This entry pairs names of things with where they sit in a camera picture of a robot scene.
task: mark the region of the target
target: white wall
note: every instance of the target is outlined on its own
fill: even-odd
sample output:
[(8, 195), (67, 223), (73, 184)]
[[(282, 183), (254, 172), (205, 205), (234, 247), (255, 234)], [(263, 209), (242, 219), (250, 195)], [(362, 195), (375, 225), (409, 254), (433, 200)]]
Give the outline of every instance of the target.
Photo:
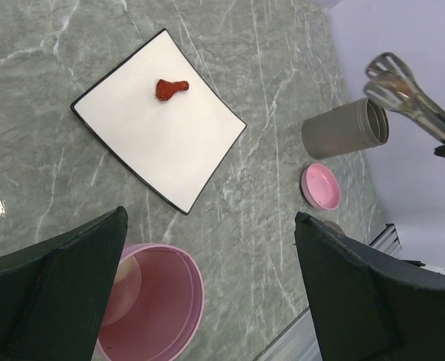
[[(392, 51), (445, 109), (445, 0), (343, 0), (328, 15), (353, 99), (363, 95), (365, 66)], [(404, 258), (445, 266), (445, 159), (409, 119), (391, 113), (389, 122), (389, 142), (367, 151), (386, 220)]]

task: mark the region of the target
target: small pink dish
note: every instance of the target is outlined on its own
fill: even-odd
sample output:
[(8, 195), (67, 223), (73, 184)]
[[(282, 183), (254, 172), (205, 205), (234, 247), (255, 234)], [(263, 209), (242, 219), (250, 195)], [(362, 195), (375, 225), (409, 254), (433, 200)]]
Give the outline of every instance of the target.
[(340, 204), (341, 190), (338, 180), (323, 164), (314, 163), (303, 171), (301, 191), (315, 208), (332, 211)]

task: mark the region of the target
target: red food item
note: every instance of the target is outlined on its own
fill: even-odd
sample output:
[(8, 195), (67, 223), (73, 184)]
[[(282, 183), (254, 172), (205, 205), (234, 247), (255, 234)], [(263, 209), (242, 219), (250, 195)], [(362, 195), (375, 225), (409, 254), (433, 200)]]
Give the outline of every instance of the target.
[(156, 98), (161, 102), (166, 102), (177, 92), (183, 92), (189, 89), (187, 81), (176, 81), (174, 83), (159, 79), (156, 85)]

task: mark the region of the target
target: white vein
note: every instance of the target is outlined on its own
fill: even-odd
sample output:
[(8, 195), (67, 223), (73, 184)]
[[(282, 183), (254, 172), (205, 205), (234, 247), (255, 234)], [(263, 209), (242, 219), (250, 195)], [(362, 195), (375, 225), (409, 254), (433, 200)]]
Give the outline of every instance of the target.
[(189, 39), (189, 43), (191, 44), (192, 49), (194, 49), (194, 51), (195, 51), (195, 55), (198, 57), (198, 60), (201, 63), (201, 65), (206, 69), (207, 75), (209, 75), (210, 81), (213, 83), (214, 90), (219, 95), (219, 90), (217, 89), (217, 86), (216, 86), (216, 83), (214, 82), (213, 76), (211, 75), (211, 73), (209, 71), (209, 68), (207, 67), (206, 62), (201, 58), (197, 48), (195, 47), (194, 43), (192, 42), (191, 35), (190, 35), (189, 30), (187, 29), (187, 26), (186, 26), (186, 22), (184, 21), (184, 18), (182, 16), (182, 14), (180, 13), (179, 8), (177, 7), (177, 5), (174, 2), (174, 0), (172, 0), (172, 4), (176, 8), (177, 15), (179, 16), (179, 19), (180, 19), (181, 23), (183, 24), (183, 28), (186, 31), (187, 38)]
[[(208, 242), (208, 244), (209, 244), (209, 251), (210, 251), (210, 253), (211, 253), (211, 248), (210, 248), (211, 243)], [(218, 250), (218, 251), (216, 252), (216, 254), (214, 254), (214, 255), (210, 258), (209, 262), (207, 263), (207, 268), (210, 268), (210, 267), (212, 266), (212, 264), (213, 264), (213, 262), (216, 260), (216, 258), (219, 259), (219, 254), (220, 254), (221, 252), (223, 252), (223, 250)]]
[(86, 201), (82, 201), (79, 206), (75, 209), (74, 213), (72, 214), (71, 220), (72, 218), (74, 218), (75, 216), (77, 216), (79, 214), (80, 209), (84, 206), (84, 204), (86, 203)]
[(251, 326), (249, 323), (246, 323), (246, 332), (244, 333), (244, 344), (247, 344), (247, 338), (250, 333), (254, 330), (254, 326)]
[(222, 15), (221, 25), (219, 26), (219, 31), (221, 32), (223, 30), (224, 22), (226, 21), (226, 17), (229, 14), (229, 11), (232, 10), (232, 8), (235, 6), (237, 0), (232, 0), (231, 4), (229, 4), (229, 8), (224, 12)]
[[(235, 307), (236, 307), (236, 314), (240, 314), (239, 313), (239, 306), (238, 306), (238, 304), (235, 304)], [(241, 317), (237, 317), (237, 319), (238, 319), (239, 333), (241, 335), (243, 335), (244, 333), (243, 333), (243, 327), (241, 326)]]
[(166, 241), (167, 243), (170, 243), (170, 242), (171, 242), (171, 239), (172, 239), (172, 233), (171, 233), (171, 230), (172, 230), (172, 227), (173, 227), (174, 223), (176, 222), (176, 219), (177, 219), (177, 216), (178, 216), (178, 215), (179, 215), (179, 212), (176, 212), (176, 214), (175, 214), (174, 217), (172, 218), (171, 222), (169, 222), (169, 224), (168, 224), (168, 228), (166, 228), (166, 230), (165, 230), (165, 232), (164, 232), (164, 235), (162, 235), (162, 239), (163, 239), (164, 241)]
[(265, 285), (266, 285), (266, 268), (262, 270), (262, 280), (261, 280), (261, 302), (265, 300)]
[(107, 156), (107, 151), (102, 155), (101, 160), (99, 160), (97, 167), (95, 167), (94, 174), (92, 175), (92, 180), (90, 181), (91, 187), (95, 184), (95, 179), (97, 178), (97, 173), (99, 172), (99, 169), (101, 168), (101, 165), (104, 162), (105, 156)]
[(54, 44), (52, 48), (52, 52), (54, 56), (58, 59), (59, 58), (59, 39), (62, 35), (62, 33), (69, 27), (69, 24), (71, 23), (72, 16), (76, 12), (76, 10), (79, 8), (80, 0), (77, 0), (74, 7), (72, 8), (71, 12), (64, 17), (64, 20), (62, 21), (62, 27), (59, 29), (58, 32), (56, 32), (56, 43)]
[(295, 74), (296, 74), (296, 69), (294, 68), (294, 66), (291, 64), (292, 68), (291, 68), (291, 74), (289, 75), (289, 77), (285, 80), (283, 80), (281, 82), (281, 84), (279, 85), (279, 87), (277, 88), (276, 93), (274, 94), (273, 97), (273, 101), (271, 102), (271, 106), (269, 107), (269, 116), (273, 117), (274, 116), (274, 112), (277, 109), (277, 99), (280, 96), (280, 93), (282, 90), (285, 90), (285, 88), (287, 88), (288, 84), (291, 83), (292, 79), (294, 78)]
[[(243, 162), (243, 157), (242, 157), (242, 146), (241, 146), (241, 138), (239, 138), (239, 162), (242, 163)], [(243, 214), (243, 210), (244, 210), (244, 185), (242, 186), (242, 198), (241, 201), (239, 202), (239, 211), (240, 211), (240, 216), (239, 216), (239, 222), (240, 222), (240, 226), (241, 226), (241, 243), (244, 244), (244, 214)]]
[(291, 47), (289, 46), (289, 39), (288, 39), (288, 33), (286, 33), (284, 35), (284, 37), (286, 38), (286, 47), (288, 48), (288, 52), (291, 52)]
[(223, 313), (222, 312), (218, 312), (217, 314), (216, 314), (216, 317), (212, 317), (211, 318), (211, 323), (213, 324), (213, 331), (216, 331), (217, 329), (218, 329), (218, 327), (219, 327), (219, 323), (220, 323), (220, 321), (221, 321), (221, 317), (223, 316)]
[(37, 228), (35, 229), (35, 243), (39, 242), (39, 233), (41, 231), (42, 223), (44, 222), (44, 218), (49, 214), (50, 209), (52, 208), (52, 204), (54, 202), (54, 191), (56, 189), (57, 176), (59, 175), (60, 168), (62, 167), (62, 161), (64, 160), (64, 150), (65, 148), (62, 148), (59, 164), (54, 164), (52, 167), (53, 180), (52, 180), (52, 188), (50, 190), (50, 202), (46, 211), (44, 212), (44, 214), (41, 215), (39, 221), (37, 222)]
[(268, 0), (268, 9), (269, 9), (269, 21), (273, 20), (273, 15), (271, 12), (271, 0)]
[(224, 273), (224, 262), (223, 258), (221, 257), (221, 253), (219, 254), (219, 263), (220, 263), (220, 270), (221, 270), (221, 279), (224, 281), (226, 279), (225, 273)]
[(67, 69), (69, 70), (69, 73), (71, 73), (72, 80), (79, 86), (80, 90), (84, 91), (85, 89), (82, 86), (82, 84), (79, 83), (79, 80), (77, 79), (77, 76), (75, 75), (74, 70), (70, 66)]
[(371, 239), (370, 239), (370, 237), (371, 237), (371, 221), (373, 220), (375, 212), (376, 212), (376, 205), (372, 205), (371, 206), (371, 211), (370, 211), (370, 217), (368, 219), (368, 225), (366, 226), (366, 239), (365, 239), (365, 243), (368, 243), (369, 241), (371, 241)]
[(362, 229), (363, 229), (363, 242), (367, 243), (368, 242), (368, 234), (366, 233), (366, 227), (365, 227), (365, 212), (363, 211), (363, 204), (362, 204), (362, 200), (359, 200), (359, 213), (361, 214), (361, 225), (362, 225)]
[(255, 207), (255, 199), (254, 199), (254, 181), (251, 182), (251, 190), (252, 190), (252, 202), (251, 202), (251, 306), (254, 308), (254, 260), (256, 255), (255, 247), (256, 247), (256, 239), (254, 236), (255, 233), (255, 215), (256, 215), (256, 207)]
[(297, 314), (296, 308), (295, 308), (295, 306), (293, 305), (293, 303), (291, 302), (291, 299), (289, 298), (288, 293), (287, 293), (286, 290), (284, 289), (283, 284), (281, 283), (281, 280), (280, 280), (280, 278), (279, 278), (278, 275), (277, 275), (276, 267), (274, 267), (273, 260), (271, 259), (271, 256), (269, 256), (269, 254), (268, 254), (268, 260), (269, 260), (269, 264), (271, 265), (271, 268), (273, 269), (274, 276), (276, 277), (276, 282), (277, 282), (277, 284), (279, 285), (279, 287), (280, 287), (280, 289), (281, 289), (281, 292), (283, 293), (283, 297), (284, 297), (284, 299), (288, 302), (288, 305), (289, 305), (289, 307), (291, 308), (292, 313), (293, 313), (293, 314)]
[(145, 242), (145, 237), (144, 237), (144, 218), (139, 222), (139, 233), (141, 234), (142, 243), (144, 243)]
[(12, 182), (13, 184), (15, 184), (16, 186), (19, 186), (19, 184), (13, 180), (12, 178), (8, 177), (7, 175), (3, 174), (2, 177), (4, 177), (5, 179), (7, 179), (8, 181)]
[(366, 168), (366, 163), (365, 163), (365, 158), (363, 158), (363, 152), (359, 152), (359, 158), (361, 159), (361, 163), (362, 163), (362, 176), (361, 179), (365, 180), (365, 168)]
[(180, 39), (180, 43), (183, 43), (183, 31), (180, 28), (180, 25), (177, 26), (179, 28), (179, 39)]
[(19, 55), (22, 54), (33, 54), (36, 51), (41, 50), (41, 47), (28, 47), (27, 49), (19, 49), (19, 50), (15, 50), (13, 53), (10, 53), (9, 55), (7, 55), (5, 58), (0, 59), (0, 65), (3, 65), (5, 62), (7, 62), (8, 60), (11, 60)]
[(278, 218), (278, 223), (279, 223), (279, 234), (280, 234), (280, 269), (282, 271), (283, 270), (283, 231), (282, 231), (282, 226), (281, 226), (280, 154), (279, 154), (280, 152), (279, 152), (279, 145), (277, 143), (277, 125), (276, 125), (276, 119), (275, 119), (274, 115), (271, 117), (270, 114), (269, 114), (268, 96), (266, 95), (266, 86), (265, 86), (264, 77), (262, 75), (261, 48), (259, 46), (258, 26), (257, 26), (257, 22), (256, 22), (256, 12), (254, 11), (254, 2), (253, 2), (253, 0), (251, 0), (251, 10), (253, 12), (254, 35), (255, 35), (255, 38), (256, 38), (256, 48), (257, 48), (257, 51), (258, 51), (259, 76), (261, 78), (262, 91), (263, 91), (264, 100), (265, 100), (265, 107), (266, 107), (266, 118), (267, 118), (267, 121), (266, 121), (265, 127), (263, 128), (263, 131), (265, 131), (265, 129), (268, 127), (268, 124), (269, 124), (269, 121), (270, 121), (271, 118), (273, 120), (273, 126), (274, 126), (274, 143), (275, 143), (275, 147), (276, 147), (277, 218)]
[(263, 327), (258, 327), (258, 331), (259, 331), (259, 334), (261, 335), (262, 339), (264, 340), (265, 344), (269, 344), (269, 340), (266, 337), (266, 334), (265, 334), (265, 331), (264, 331), (265, 329), (267, 329), (267, 327), (266, 327), (266, 319), (264, 318), (264, 315), (262, 314), (262, 310), (259, 310), (259, 313), (261, 314), (262, 322), (264, 323), (264, 325), (263, 325)]
[(131, 20), (131, 23), (132, 23), (132, 25), (134, 26), (135, 31), (138, 33), (139, 38), (142, 38), (142, 37), (141, 37), (141, 32), (139, 32), (139, 28), (138, 28), (138, 26), (135, 25), (135, 22), (134, 22), (134, 20), (132, 19), (131, 14), (130, 14), (129, 11), (127, 10), (127, 1), (126, 1), (126, 0), (120, 0), (120, 2), (121, 2), (121, 4), (122, 4), (123, 7), (124, 7), (124, 11), (126, 12), (127, 17), (129, 18), (129, 20)]

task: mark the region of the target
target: pink bowl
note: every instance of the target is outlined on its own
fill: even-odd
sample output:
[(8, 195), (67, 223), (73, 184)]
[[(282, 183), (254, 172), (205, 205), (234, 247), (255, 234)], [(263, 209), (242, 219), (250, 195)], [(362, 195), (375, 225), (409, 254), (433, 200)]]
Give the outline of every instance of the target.
[(341, 201), (341, 190), (335, 175), (323, 164), (314, 163), (301, 175), (301, 191), (315, 208), (331, 211)]
[[(131, 256), (140, 271), (135, 276), (133, 271), (129, 272), (118, 283), (120, 287), (114, 285), (104, 319), (113, 314), (120, 318), (105, 323), (95, 349), (106, 361), (174, 360), (187, 347), (201, 322), (201, 273), (188, 253), (166, 244), (127, 244), (120, 264)], [(137, 273), (141, 275), (139, 287), (134, 285)], [(140, 290), (135, 300), (134, 293), (123, 285), (126, 281)], [(126, 314), (121, 316), (121, 309)]]

